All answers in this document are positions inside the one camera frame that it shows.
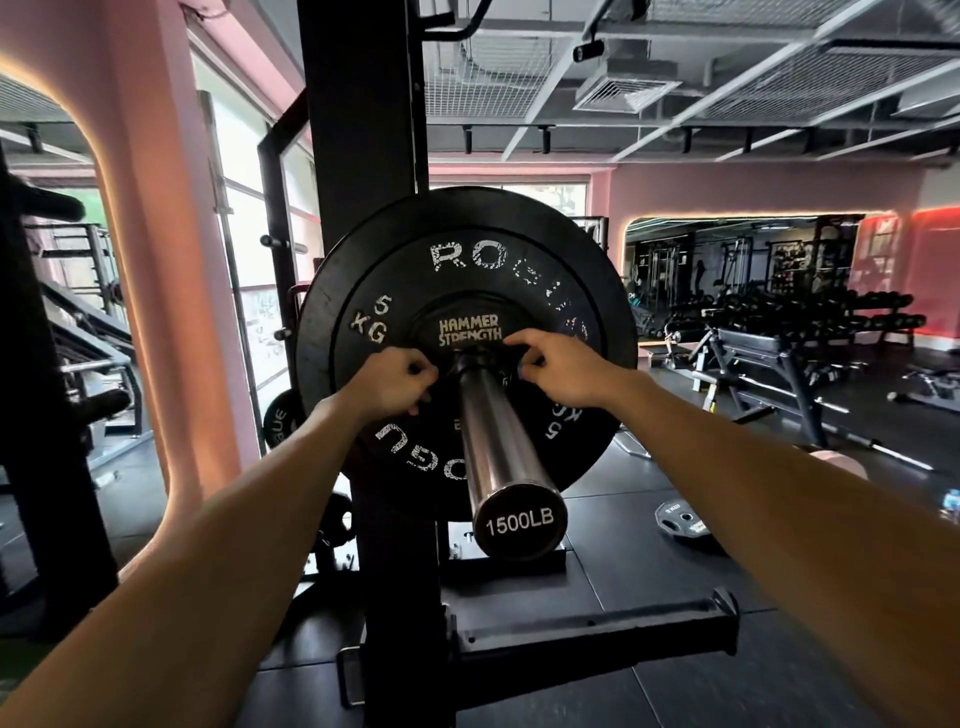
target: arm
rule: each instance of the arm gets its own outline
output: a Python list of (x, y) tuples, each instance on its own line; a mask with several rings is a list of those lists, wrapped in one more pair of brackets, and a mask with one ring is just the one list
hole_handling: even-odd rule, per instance
[(551, 399), (621, 420), (727, 552), (877, 704), (905, 724), (956, 724), (956, 528), (574, 339), (526, 330), (506, 342), (532, 347), (524, 378)]
[(0, 728), (225, 725), (290, 606), (354, 437), (416, 414), (436, 378), (419, 352), (371, 356), (60, 643), (0, 708)]

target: forearm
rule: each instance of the forearm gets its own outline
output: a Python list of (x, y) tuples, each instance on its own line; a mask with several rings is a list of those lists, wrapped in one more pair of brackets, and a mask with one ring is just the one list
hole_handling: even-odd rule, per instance
[(58, 646), (0, 726), (222, 724), (290, 604), (359, 426), (336, 398), (322, 403)]
[(905, 722), (953, 722), (960, 534), (629, 373), (611, 410), (787, 611)]

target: pink pillar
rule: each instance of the pink pillar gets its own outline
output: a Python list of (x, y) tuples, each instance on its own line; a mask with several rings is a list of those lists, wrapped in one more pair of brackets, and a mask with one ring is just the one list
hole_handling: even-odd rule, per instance
[(258, 454), (183, 17), (172, 0), (0, 0), (0, 16), (0, 69), (61, 103), (97, 158), (167, 533)]

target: hand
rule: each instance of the hand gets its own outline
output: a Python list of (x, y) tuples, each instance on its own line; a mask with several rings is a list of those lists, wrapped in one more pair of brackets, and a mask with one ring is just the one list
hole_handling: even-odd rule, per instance
[(419, 412), (417, 402), (439, 372), (416, 349), (387, 347), (371, 354), (340, 393), (364, 425), (398, 415)]
[(628, 373), (582, 341), (559, 333), (525, 328), (503, 343), (530, 347), (520, 362), (523, 378), (566, 407), (609, 409), (616, 397), (616, 382)]

